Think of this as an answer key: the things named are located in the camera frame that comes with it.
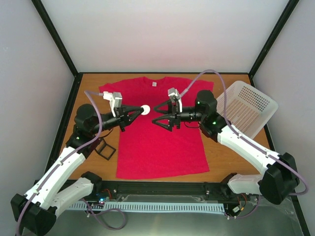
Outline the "red t-shirt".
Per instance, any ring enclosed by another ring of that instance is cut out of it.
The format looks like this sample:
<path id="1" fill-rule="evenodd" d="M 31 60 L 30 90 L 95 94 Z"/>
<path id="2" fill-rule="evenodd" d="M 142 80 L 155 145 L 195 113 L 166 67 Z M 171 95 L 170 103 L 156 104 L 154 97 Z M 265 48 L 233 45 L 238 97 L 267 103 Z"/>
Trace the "red t-shirt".
<path id="1" fill-rule="evenodd" d="M 100 92 L 120 92 L 126 105 L 151 108 L 120 133 L 117 178 L 153 179 L 209 171 L 199 129 L 182 124 L 180 129 L 168 131 L 152 123 L 160 115 L 153 108 L 168 100 L 168 89 L 182 92 L 190 83 L 180 77 L 139 77 L 99 87 Z"/>

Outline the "white perforated plastic basket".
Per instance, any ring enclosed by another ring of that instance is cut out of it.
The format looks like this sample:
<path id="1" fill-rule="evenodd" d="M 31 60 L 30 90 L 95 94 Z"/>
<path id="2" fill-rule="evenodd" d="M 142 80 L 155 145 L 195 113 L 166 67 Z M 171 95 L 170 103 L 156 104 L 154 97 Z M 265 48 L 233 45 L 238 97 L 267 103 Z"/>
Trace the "white perforated plastic basket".
<path id="1" fill-rule="evenodd" d="M 217 98 L 217 112 L 236 128 L 254 138 L 278 109 L 275 100 L 243 81 L 236 81 Z"/>

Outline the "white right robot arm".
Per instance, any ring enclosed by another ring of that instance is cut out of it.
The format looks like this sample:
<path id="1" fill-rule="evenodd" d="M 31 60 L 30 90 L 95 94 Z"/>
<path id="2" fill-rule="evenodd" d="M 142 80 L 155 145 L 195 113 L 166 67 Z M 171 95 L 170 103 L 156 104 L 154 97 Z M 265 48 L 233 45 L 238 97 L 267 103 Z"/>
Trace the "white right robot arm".
<path id="1" fill-rule="evenodd" d="M 153 124 L 172 131 L 182 122 L 196 121 L 206 137 L 230 148 L 258 170 L 257 175 L 233 174 L 227 185 L 234 194 L 261 195 L 279 205 L 294 192 L 300 178 L 291 154 L 271 151 L 239 131 L 217 112 L 217 100 L 211 91 L 199 91 L 193 107 L 182 106 L 176 89 L 168 92 L 169 99 L 154 107 L 162 115 L 153 119 Z"/>

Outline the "round white brooch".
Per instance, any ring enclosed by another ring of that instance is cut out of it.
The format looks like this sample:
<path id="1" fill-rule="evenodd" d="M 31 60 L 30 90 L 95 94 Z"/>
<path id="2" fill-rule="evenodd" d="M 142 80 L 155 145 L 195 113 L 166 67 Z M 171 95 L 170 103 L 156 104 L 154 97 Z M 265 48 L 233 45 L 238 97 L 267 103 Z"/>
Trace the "round white brooch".
<path id="1" fill-rule="evenodd" d="M 151 110 L 149 105 L 142 105 L 141 108 L 143 109 L 143 112 L 141 113 L 143 116 L 148 115 Z"/>

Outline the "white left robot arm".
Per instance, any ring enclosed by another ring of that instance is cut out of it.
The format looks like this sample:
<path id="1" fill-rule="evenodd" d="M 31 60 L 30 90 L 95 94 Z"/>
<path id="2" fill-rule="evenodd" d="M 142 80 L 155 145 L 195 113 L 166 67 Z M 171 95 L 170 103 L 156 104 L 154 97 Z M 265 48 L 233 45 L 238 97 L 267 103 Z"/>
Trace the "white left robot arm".
<path id="1" fill-rule="evenodd" d="M 106 114 L 100 114 L 97 107 L 91 104 L 80 106 L 74 119 L 73 133 L 55 163 L 24 195 L 16 194 L 12 198 L 17 230 L 26 228 L 37 236 L 44 236 L 72 204 L 86 196 L 99 197 L 102 194 L 102 179 L 92 172 L 85 172 L 65 189 L 62 186 L 103 142 L 103 138 L 99 137 L 102 131 L 116 126 L 124 131 L 136 118 L 149 112 L 147 105 L 119 105 Z"/>

